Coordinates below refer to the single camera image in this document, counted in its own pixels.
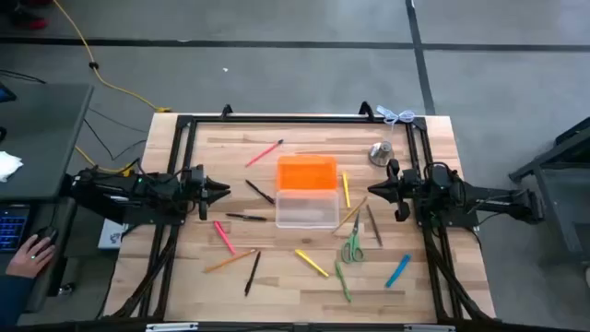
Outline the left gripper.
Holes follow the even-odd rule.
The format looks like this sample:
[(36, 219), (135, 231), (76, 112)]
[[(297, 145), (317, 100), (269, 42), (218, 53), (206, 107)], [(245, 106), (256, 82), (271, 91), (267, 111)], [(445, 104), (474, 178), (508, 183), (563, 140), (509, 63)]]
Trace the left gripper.
[(207, 206), (230, 194), (230, 186), (205, 177), (204, 166), (198, 164), (182, 173), (184, 193), (198, 207), (199, 218), (207, 219)]

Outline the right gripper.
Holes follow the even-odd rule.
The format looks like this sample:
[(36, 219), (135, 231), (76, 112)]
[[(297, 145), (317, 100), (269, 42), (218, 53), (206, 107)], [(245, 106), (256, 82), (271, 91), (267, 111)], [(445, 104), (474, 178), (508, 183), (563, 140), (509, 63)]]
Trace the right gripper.
[(416, 169), (400, 170), (397, 159), (389, 160), (389, 179), (368, 187), (370, 193), (385, 199), (388, 203), (397, 203), (395, 219), (405, 221), (410, 215), (406, 198), (413, 199), (419, 187), (419, 174)]

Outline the grey pen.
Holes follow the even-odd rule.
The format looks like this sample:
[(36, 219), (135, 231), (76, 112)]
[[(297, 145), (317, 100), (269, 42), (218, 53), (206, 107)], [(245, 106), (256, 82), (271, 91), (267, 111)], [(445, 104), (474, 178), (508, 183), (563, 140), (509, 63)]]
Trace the grey pen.
[(382, 237), (381, 237), (381, 234), (379, 232), (379, 229), (378, 229), (376, 220), (375, 220), (375, 218), (373, 216), (373, 213), (372, 213), (372, 210), (371, 210), (371, 207), (369, 206), (369, 204), (367, 204), (366, 210), (367, 210), (367, 213), (368, 213), (368, 216), (369, 216), (369, 219), (370, 219), (370, 223), (372, 225), (372, 230), (373, 230), (373, 233), (375, 235), (375, 239), (376, 239), (379, 247), (383, 247), (383, 240), (382, 240)]

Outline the wooden pencil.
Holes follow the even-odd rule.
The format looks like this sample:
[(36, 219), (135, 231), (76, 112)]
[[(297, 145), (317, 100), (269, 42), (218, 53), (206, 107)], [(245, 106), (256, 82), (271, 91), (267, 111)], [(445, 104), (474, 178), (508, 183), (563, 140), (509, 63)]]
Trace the wooden pencil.
[(367, 199), (367, 196), (363, 197), (358, 205), (351, 209), (350, 212), (337, 224), (337, 226), (332, 230), (332, 233), (338, 231), (355, 213), (359, 212), (360, 208), (366, 203)]

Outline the pink highlighter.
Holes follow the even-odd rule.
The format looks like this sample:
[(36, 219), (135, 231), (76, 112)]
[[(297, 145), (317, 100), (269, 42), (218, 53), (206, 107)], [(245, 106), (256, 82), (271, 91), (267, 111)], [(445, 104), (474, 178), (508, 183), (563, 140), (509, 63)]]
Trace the pink highlighter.
[(221, 238), (221, 240), (226, 244), (227, 248), (229, 249), (230, 253), (232, 255), (236, 254), (236, 250), (234, 248), (234, 246), (231, 244), (227, 233), (224, 231), (223, 227), (221, 226), (221, 223), (219, 221), (214, 221), (213, 225), (218, 233), (218, 236)]

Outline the green scissors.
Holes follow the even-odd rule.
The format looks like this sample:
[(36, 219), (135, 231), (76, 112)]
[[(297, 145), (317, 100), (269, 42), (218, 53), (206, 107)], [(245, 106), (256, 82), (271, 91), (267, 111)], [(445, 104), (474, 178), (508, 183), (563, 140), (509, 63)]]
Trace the green scissors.
[(362, 262), (364, 260), (364, 253), (360, 247), (360, 214), (357, 214), (352, 231), (347, 240), (342, 245), (341, 258), (347, 263)]

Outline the pink pencil with blue tip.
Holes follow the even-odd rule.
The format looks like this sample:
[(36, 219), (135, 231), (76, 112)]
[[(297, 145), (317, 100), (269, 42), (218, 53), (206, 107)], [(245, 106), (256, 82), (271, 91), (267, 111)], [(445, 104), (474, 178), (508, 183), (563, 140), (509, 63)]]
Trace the pink pencil with blue tip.
[(265, 155), (267, 155), (268, 153), (272, 152), (273, 150), (275, 150), (276, 148), (278, 148), (279, 146), (281, 146), (284, 142), (284, 139), (279, 139), (276, 143), (274, 143), (271, 147), (263, 150), (262, 152), (260, 152), (258, 155), (256, 155), (255, 157), (253, 157), (251, 160), (249, 160), (244, 167), (248, 168), (250, 166), (252, 166), (254, 163), (258, 162), (260, 159), (262, 159)]

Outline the person's forearm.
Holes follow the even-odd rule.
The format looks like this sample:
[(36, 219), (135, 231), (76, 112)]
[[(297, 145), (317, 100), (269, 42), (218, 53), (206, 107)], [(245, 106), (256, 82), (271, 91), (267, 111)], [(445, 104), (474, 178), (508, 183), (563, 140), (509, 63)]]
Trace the person's forearm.
[(35, 280), (4, 275), (0, 277), (0, 327), (15, 326), (25, 311)]

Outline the clear box with orange lid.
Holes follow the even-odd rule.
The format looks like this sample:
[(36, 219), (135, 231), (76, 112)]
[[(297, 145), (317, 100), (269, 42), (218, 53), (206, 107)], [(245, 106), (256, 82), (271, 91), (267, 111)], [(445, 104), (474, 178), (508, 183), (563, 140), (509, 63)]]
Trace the clear box with orange lid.
[(337, 186), (334, 157), (281, 156), (277, 161), (277, 227), (334, 229), (339, 222)]

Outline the white box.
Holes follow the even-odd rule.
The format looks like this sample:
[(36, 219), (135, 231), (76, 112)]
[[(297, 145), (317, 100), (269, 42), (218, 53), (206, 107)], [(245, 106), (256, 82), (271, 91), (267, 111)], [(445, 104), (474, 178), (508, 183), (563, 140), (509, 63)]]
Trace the white box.
[(105, 219), (97, 247), (100, 250), (118, 250), (121, 247), (122, 238), (128, 229), (128, 224), (120, 224), (110, 219)]

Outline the orange pencil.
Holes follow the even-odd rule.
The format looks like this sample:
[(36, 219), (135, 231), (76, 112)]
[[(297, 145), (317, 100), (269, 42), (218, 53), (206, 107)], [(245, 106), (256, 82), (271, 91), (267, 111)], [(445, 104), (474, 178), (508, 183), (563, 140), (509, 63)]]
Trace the orange pencil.
[(214, 271), (214, 270), (217, 270), (217, 269), (219, 269), (219, 268), (222, 268), (222, 267), (224, 267), (224, 266), (226, 266), (226, 265), (228, 265), (228, 264), (231, 264), (231, 263), (233, 263), (233, 262), (235, 262), (235, 261), (237, 261), (237, 260), (243, 259), (243, 258), (245, 258), (246, 256), (252, 255), (252, 254), (254, 254), (254, 253), (256, 253), (256, 252), (257, 252), (257, 250), (256, 250), (256, 249), (251, 249), (251, 250), (250, 250), (250, 251), (248, 251), (248, 252), (244, 252), (244, 253), (241, 253), (241, 254), (235, 255), (235, 256), (233, 256), (233, 257), (231, 257), (231, 258), (228, 258), (228, 259), (226, 259), (226, 260), (224, 260), (224, 261), (222, 261), (222, 262), (219, 262), (219, 263), (217, 263), (217, 264), (215, 264), (215, 265), (213, 265), (213, 266), (206, 267), (206, 268), (203, 270), (203, 272), (204, 272), (204, 273), (210, 273), (210, 272), (212, 272), (212, 271)]

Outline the blue pen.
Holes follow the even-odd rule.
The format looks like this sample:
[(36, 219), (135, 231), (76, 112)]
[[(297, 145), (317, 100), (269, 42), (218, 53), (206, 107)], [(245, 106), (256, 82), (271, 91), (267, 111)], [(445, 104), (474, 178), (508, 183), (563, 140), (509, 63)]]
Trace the blue pen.
[(395, 271), (390, 276), (390, 278), (385, 282), (384, 286), (386, 288), (391, 288), (393, 284), (399, 279), (403, 271), (405, 270), (407, 263), (411, 260), (410, 254), (403, 255), (402, 259), (400, 260), (399, 264), (395, 268)]

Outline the green pen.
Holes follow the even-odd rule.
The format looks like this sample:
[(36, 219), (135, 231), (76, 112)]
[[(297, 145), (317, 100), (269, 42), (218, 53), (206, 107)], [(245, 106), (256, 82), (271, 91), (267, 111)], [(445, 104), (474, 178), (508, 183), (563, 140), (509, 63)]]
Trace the green pen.
[(343, 291), (343, 294), (344, 294), (346, 300), (348, 302), (352, 302), (352, 298), (351, 298), (351, 295), (350, 295), (350, 292), (349, 292), (349, 289), (348, 289), (347, 282), (345, 280), (345, 276), (343, 274), (342, 267), (341, 267), (340, 263), (337, 260), (335, 261), (335, 271), (336, 271), (336, 277), (340, 281), (340, 284), (341, 284), (341, 287), (342, 287), (342, 291)]

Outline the dark metal cart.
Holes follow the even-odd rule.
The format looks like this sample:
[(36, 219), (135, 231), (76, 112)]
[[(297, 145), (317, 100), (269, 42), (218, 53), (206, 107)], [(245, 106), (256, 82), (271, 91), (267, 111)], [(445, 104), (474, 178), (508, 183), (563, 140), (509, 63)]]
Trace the dark metal cart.
[(553, 147), (509, 174), (535, 177), (547, 221), (565, 254), (549, 260), (590, 267), (590, 116), (558, 135)]

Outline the grey desk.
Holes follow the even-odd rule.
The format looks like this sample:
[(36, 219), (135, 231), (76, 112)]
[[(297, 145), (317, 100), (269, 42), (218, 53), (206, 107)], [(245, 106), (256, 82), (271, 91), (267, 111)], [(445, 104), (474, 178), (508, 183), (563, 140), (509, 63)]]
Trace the grey desk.
[[(23, 165), (0, 183), (0, 205), (28, 205), (29, 221), (22, 243), (38, 229), (59, 233), (55, 256), (35, 278), (25, 311), (34, 313), (55, 296), (61, 284), (63, 258), (75, 216), (75, 201), (61, 194), (66, 172), (84, 123), (93, 87), (88, 84), (14, 84), (17, 99), (0, 103), (0, 151), (21, 158)], [(0, 253), (0, 273), (14, 253)]]

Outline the person's hand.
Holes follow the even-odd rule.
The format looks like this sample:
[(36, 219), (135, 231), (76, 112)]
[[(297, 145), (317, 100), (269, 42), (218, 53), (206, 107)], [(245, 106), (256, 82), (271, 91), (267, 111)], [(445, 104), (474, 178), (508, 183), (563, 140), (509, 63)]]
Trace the person's hand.
[(10, 260), (6, 274), (35, 279), (53, 259), (55, 246), (50, 237), (35, 234), (28, 238)]

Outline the backlit keyboard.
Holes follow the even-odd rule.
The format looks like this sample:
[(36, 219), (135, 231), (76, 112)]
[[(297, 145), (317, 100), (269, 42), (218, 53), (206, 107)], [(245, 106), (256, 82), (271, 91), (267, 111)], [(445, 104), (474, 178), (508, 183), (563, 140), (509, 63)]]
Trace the backlit keyboard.
[(28, 205), (0, 205), (0, 253), (20, 247), (30, 218)]

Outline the white tissue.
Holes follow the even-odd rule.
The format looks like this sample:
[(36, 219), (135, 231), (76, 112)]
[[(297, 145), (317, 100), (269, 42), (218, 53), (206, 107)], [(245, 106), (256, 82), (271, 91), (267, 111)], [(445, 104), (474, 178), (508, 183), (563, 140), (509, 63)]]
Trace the white tissue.
[(5, 183), (22, 165), (21, 158), (0, 151), (0, 183)]

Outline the black aluminium rig frame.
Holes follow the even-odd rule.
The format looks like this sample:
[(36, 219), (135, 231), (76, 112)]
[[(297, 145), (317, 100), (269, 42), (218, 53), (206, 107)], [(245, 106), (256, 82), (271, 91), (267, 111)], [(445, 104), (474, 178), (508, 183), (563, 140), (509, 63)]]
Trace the black aluminium rig frame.
[[(245, 164), (279, 139), (281, 146), (246, 168)], [(164, 313), (168, 321), (198, 322), (328, 322), (432, 323), (436, 319), (422, 230), (414, 219), (399, 222), (395, 207), (371, 194), (368, 187), (383, 181), (385, 171), (368, 160), (371, 144), (388, 140), (402, 168), (411, 155), (407, 130), (363, 115), (349, 117), (297, 114), (262, 115), (238, 122), (234, 115), (196, 127), (194, 163), (203, 164), (214, 180), (228, 184), (230, 194), (210, 207), (207, 220), (192, 214), (179, 232)], [(277, 159), (282, 155), (322, 155), (336, 158), (348, 175), (351, 208), (339, 191), (339, 222), (367, 196), (366, 203), (338, 231), (280, 229), (274, 209), (244, 180), (272, 192)], [(369, 204), (383, 240), (379, 247), (366, 210)], [(267, 218), (249, 221), (229, 218), (238, 213)], [(362, 262), (345, 263), (341, 249), (360, 214)], [(219, 221), (236, 254), (261, 252), (254, 283), (244, 288), (256, 253), (210, 273), (206, 267), (232, 255), (213, 225)], [(329, 277), (321, 276), (294, 250), (301, 249)], [(391, 288), (384, 286), (403, 255), (411, 260)], [(342, 267), (352, 298), (348, 302), (336, 277)]]

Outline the silver bracket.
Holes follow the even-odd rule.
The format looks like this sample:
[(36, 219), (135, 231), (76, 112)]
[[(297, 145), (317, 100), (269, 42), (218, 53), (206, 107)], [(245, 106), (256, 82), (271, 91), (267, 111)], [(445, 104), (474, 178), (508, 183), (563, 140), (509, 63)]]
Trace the silver bracket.
[(145, 332), (198, 332), (197, 322), (148, 324)]
[(454, 326), (412, 324), (404, 325), (404, 332), (456, 332)]

